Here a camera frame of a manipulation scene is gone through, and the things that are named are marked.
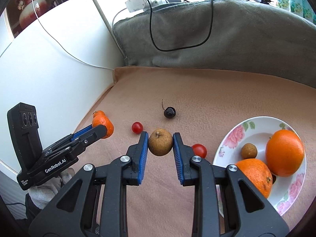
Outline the left white gloved hand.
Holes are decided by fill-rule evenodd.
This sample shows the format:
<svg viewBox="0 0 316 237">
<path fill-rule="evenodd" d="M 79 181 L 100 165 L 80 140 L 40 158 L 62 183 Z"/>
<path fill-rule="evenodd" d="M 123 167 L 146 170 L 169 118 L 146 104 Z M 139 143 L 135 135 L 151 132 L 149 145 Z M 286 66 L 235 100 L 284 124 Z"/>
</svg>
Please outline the left white gloved hand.
<svg viewBox="0 0 316 237">
<path fill-rule="evenodd" d="M 44 209 L 74 175 L 75 171 L 70 167 L 61 172 L 59 176 L 51 178 L 43 185 L 31 187 L 28 190 L 28 194 L 34 205 L 41 210 Z"/>
</svg>

